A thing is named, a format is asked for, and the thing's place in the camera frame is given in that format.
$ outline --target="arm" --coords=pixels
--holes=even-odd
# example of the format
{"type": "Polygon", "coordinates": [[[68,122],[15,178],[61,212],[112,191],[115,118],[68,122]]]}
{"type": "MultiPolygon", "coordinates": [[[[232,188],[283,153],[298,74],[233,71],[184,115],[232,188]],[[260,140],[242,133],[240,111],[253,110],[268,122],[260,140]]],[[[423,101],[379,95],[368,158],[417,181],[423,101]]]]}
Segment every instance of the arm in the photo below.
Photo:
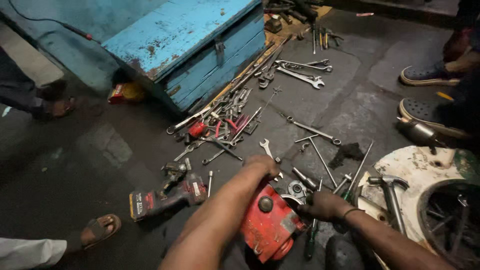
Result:
{"type": "MultiPolygon", "coordinates": [[[[341,197],[322,191],[314,193],[313,206],[300,205],[298,209],[320,220],[328,221],[344,218],[345,213],[353,208],[355,207],[341,197]]],[[[363,211],[349,212],[345,216],[345,221],[351,228],[356,229],[378,256],[393,269],[455,269],[442,258],[363,211]]]]}
{"type": "Polygon", "coordinates": [[[243,168],[188,219],[159,269],[217,269],[258,184],[265,176],[278,173],[271,157],[249,157],[243,168]]]}

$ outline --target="battery label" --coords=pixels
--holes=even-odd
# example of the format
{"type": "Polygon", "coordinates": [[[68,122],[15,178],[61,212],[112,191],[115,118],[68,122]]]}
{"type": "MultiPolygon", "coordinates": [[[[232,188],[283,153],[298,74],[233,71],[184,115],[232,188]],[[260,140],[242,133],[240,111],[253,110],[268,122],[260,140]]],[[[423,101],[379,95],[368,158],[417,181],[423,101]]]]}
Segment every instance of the battery label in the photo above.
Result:
{"type": "Polygon", "coordinates": [[[200,196],[200,190],[198,189],[197,182],[193,182],[193,188],[195,189],[195,196],[200,196]]]}

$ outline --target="claw hammer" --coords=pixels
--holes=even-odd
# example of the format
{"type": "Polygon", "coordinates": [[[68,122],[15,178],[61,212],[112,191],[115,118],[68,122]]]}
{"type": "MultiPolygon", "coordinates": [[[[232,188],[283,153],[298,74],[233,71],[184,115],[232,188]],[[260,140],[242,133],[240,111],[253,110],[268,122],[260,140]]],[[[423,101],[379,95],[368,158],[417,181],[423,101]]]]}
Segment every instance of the claw hammer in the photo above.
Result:
{"type": "Polygon", "coordinates": [[[395,214],[395,219],[397,223],[397,229],[400,233],[407,236],[407,231],[405,230],[405,224],[403,222],[402,211],[398,205],[398,200],[395,193],[395,184],[401,186],[404,189],[409,188],[408,182],[403,180],[398,176],[393,175],[384,175],[381,177],[371,176],[368,178],[369,184],[379,184],[384,190],[385,202],[389,211],[392,211],[395,214]]]}

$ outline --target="navy shoe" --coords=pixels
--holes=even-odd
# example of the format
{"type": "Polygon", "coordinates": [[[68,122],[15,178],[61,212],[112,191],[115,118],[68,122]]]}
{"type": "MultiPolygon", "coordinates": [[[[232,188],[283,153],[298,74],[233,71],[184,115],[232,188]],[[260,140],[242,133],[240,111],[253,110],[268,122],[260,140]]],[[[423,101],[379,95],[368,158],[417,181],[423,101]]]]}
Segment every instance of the navy shoe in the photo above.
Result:
{"type": "Polygon", "coordinates": [[[400,81],[409,86],[456,86],[464,73],[445,70],[440,62],[430,67],[407,67],[400,74],[400,81]]]}

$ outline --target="forearm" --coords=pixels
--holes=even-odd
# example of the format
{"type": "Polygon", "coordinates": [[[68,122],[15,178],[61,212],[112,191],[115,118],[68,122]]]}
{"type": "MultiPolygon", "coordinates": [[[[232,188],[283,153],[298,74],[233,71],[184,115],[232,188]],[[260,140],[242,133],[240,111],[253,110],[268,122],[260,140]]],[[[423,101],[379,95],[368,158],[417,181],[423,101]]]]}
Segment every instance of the forearm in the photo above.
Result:
{"type": "Polygon", "coordinates": [[[350,212],[345,219],[393,269],[454,269],[440,257],[362,211],[350,212]]]}
{"type": "Polygon", "coordinates": [[[265,175],[262,166],[243,167],[188,219],[160,268],[216,269],[223,248],[238,231],[250,199],[265,175]]]}

